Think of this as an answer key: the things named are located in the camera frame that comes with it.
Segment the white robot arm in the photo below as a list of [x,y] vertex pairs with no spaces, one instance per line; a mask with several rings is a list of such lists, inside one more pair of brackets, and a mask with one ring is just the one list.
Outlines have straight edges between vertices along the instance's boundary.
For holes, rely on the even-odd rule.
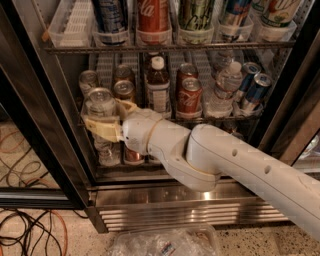
[[187,129],[119,99],[106,114],[91,112],[91,106],[85,102],[80,115],[93,134],[157,158],[169,175],[195,191],[213,190],[226,174],[320,240],[318,180],[212,125]]

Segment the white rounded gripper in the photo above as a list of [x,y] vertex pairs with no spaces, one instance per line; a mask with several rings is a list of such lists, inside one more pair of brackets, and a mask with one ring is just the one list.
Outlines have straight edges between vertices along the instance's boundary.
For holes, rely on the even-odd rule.
[[163,119],[162,115],[151,109],[137,108],[137,105],[130,101],[120,99],[115,101],[118,116],[98,118],[85,115],[83,117],[85,127],[91,133],[111,142],[124,139],[125,145],[130,150],[146,155],[152,130]]

